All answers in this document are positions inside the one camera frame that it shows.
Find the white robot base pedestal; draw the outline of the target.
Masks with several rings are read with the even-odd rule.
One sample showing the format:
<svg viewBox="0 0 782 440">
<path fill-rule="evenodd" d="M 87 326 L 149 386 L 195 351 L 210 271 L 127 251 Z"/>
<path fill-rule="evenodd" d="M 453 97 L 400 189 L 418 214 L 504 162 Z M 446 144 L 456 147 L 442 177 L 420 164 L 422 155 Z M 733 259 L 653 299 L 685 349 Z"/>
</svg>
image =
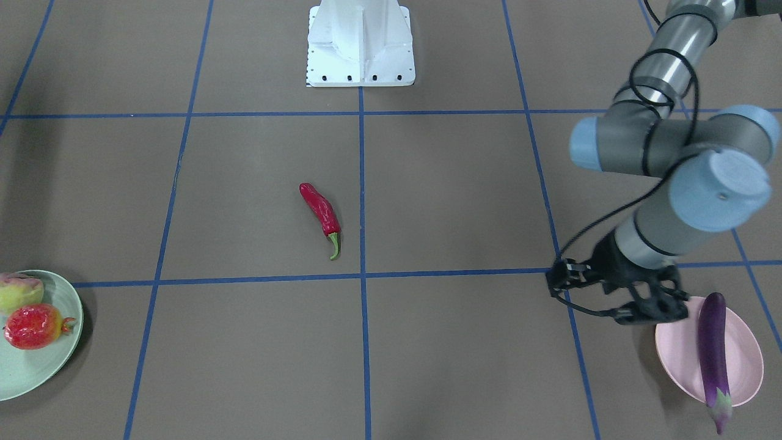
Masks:
<svg viewBox="0 0 782 440">
<path fill-rule="evenodd" d="M 308 19 L 306 86 L 415 83 L 411 14 L 399 2 L 322 1 Z"/>
</svg>

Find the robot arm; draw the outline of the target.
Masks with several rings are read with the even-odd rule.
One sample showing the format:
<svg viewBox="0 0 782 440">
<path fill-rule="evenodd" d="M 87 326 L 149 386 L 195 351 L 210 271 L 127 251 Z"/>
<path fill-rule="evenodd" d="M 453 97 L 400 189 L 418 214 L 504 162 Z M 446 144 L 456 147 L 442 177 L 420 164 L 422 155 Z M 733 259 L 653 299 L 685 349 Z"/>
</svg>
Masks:
<svg viewBox="0 0 782 440">
<path fill-rule="evenodd" d="M 735 229 L 768 203 L 765 166 L 780 124 L 752 105 L 699 120 L 696 64 L 732 21 L 780 14 L 779 1 L 672 1 L 648 49 L 602 117 L 581 120 L 569 139 L 572 162 L 595 172 L 657 178 L 583 262 L 557 253 L 546 273 L 551 297 L 618 324 L 688 317 L 690 296 L 677 261 Z"/>
</svg>

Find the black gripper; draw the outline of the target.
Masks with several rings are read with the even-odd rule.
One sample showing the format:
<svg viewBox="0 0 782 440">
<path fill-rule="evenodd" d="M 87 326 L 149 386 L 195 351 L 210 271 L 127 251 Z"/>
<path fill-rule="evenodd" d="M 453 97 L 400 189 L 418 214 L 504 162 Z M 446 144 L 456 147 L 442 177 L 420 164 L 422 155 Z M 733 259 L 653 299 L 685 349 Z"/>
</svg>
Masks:
<svg viewBox="0 0 782 440">
<path fill-rule="evenodd" d="M 595 245 L 584 262 L 559 257 L 546 272 L 550 297 L 574 311 L 592 317 L 611 318 L 620 325 L 662 324 L 689 317 L 689 293 L 681 288 L 681 276 L 675 265 L 644 268 L 631 262 L 617 245 L 615 233 L 609 233 Z M 599 284 L 606 295 L 627 290 L 631 300 L 612 309 L 593 310 L 567 300 L 570 290 Z"/>
</svg>

